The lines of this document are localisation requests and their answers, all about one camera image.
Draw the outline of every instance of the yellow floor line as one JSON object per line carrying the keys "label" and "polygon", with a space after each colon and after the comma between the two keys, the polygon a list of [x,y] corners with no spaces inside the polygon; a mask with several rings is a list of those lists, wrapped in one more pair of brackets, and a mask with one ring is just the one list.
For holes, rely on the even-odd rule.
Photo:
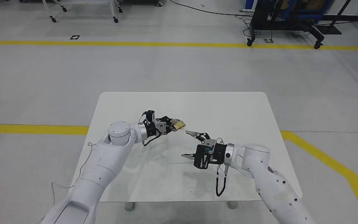
{"label": "yellow floor line", "polygon": [[86,135],[88,126],[0,124],[2,134],[79,134]]}
{"label": "yellow floor line", "polygon": [[[50,45],[50,46],[172,46],[189,48],[249,48],[246,43],[174,43],[174,42],[113,42],[113,41],[17,41],[4,40],[0,45]],[[253,44],[258,49],[312,50],[312,45]],[[358,46],[322,46],[322,50],[358,50]]]}
{"label": "yellow floor line", "polygon": [[[77,134],[86,135],[88,126],[61,126],[61,125],[18,125],[0,124],[0,134]],[[344,176],[350,184],[358,199],[358,176],[338,161],[314,147],[293,132],[281,131],[284,140],[290,140],[300,148],[306,150],[312,156]]]}
{"label": "yellow floor line", "polygon": [[348,183],[351,185],[351,188],[358,199],[358,176],[350,169],[340,164],[338,161],[333,159],[331,156],[325,154],[318,148],[314,147],[310,143],[306,142],[304,139],[300,138],[293,132],[281,131],[282,138],[285,140],[290,140],[298,147],[306,150],[312,156],[316,157],[318,160],[329,166],[332,170],[337,171],[339,174],[344,176]]}

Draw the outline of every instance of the white table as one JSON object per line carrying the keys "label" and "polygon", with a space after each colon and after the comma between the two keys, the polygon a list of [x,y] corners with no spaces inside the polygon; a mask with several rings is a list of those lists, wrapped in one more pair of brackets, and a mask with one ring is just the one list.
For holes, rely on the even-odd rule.
{"label": "white table", "polygon": [[[207,132],[224,143],[258,143],[271,151],[270,166],[280,171],[301,198],[302,191],[282,140],[267,96],[262,92],[104,92],[98,101],[74,173],[87,158],[88,142],[96,143],[109,125],[138,122],[142,112],[179,118],[186,130]],[[184,131],[170,133],[146,147],[136,144],[121,173],[107,187],[100,202],[203,202],[260,200],[255,184],[229,169],[221,197],[215,195],[216,165],[199,170],[181,157],[194,153],[200,142]]]}

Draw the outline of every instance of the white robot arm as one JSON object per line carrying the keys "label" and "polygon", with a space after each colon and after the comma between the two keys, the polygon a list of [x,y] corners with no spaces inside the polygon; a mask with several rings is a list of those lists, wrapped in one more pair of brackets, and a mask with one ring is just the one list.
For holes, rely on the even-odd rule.
{"label": "white robot arm", "polygon": [[[111,124],[103,139],[93,146],[73,190],[49,211],[42,224],[94,224],[97,204],[106,187],[123,168],[133,145],[140,142],[147,145],[185,126],[184,122],[167,116],[156,119],[152,110],[143,115],[146,118],[141,123]],[[151,136],[155,137],[144,143]]]}
{"label": "white robot arm", "polygon": [[[193,159],[195,167],[207,169],[209,164],[224,164],[225,179],[229,167],[232,167],[255,180],[258,195],[280,224],[315,224],[285,177],[269,167],[268,148],[257,144],[223,144],[210,139],[207,133],[186,133],[201,141],[195,154],[182,155]],[[237,164],[237,156],[243,158],[242,166]]]}

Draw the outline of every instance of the black cable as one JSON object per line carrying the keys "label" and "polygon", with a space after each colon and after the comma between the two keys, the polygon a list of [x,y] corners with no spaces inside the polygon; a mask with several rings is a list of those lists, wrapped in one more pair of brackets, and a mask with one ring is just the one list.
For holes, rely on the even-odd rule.
{"label": "black cable", "polygon": [[206,10],[201,10],[199,8],[194,8],[194,7],[191,7],[191,6],[187,6],[185,4],[180,4],[180,3],[177,3],[173,0],[170,0],[172,3],[174,4],[178,4],[179,6],[184,6],[184,7],[187,7],[187,8],[192,8],[193,10],[198,10],[200,12],[207,12],[207,13],[211,13],[211,14],[217,14],[217,15],[224,15],[224,16],[246,16],[246,17],[252,17],[252,15],[241,15],[241,14],[230,14],[230,13],[219,13],[219,12],[210,12],[210,11],[206,11]]}
{"label": "black cable", "polygon": [[297,31],[297,35],[292,35],[294,38],[301,38],[301,39],[307,39],[309,37],[310,33],[305,34],[305,35],[301,35],[300,31]]}
{"label": "black cable", "polygon": [[162,133],[161,133],[157,128],[156,128],[156,131],[159,133],[159,135],[156,136],[155,138],[152,138],[151,140],[149,140],[149,141],[148,141],[147,143],[145,143],[145,144],[144,144],[144,141],[143,141],[143,145],[144,145],[144,146],[147,146],[151,141],[153,141],[153,140],[159,138],[159,137],[162,135]]}
{"label": "black cable", "polygon": [[226,174],[225,174],[225,177],[224,177],[224,186],[222,188],[222,190],[220,191],[220,193],[218,192],[218,187],[219,187],[219,172],[216,172],[216,196],[221,196],[225,190],[225,187],[226,187]]}

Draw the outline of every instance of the concrete floor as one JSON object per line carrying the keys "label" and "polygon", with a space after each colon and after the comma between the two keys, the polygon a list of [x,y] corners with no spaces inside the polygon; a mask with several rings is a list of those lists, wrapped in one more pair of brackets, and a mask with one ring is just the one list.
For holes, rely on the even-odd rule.
{"label": "concrete floor", "polygon": [[[162,41],[246,43],[245,25],[177,6],[123,5],[114,24],[107,3],[0,2],[0,40]],[[242,1],[181,0],[238,13]],[[357,24],[337,25],[326,45],[355,45]],[[262,33],[258,43],[264,43]],[[274,31],[275,44],[313,45]],[[356,51],[252,48],[154,48],[0,45],[0,123],[89,125],[105,91],[262,91],[281,130],[292,130],[358,173],[358,54]],[[70,184],[84,136],[0,135],[0,223],[36,223],[51,207],[51,181]],[[317,223],[356,223],[358,200],[346,179],[285,141]],[[56,189],[56,197],[67,191]],[[101,203],[96,223],[277,223],[262,202]]]}

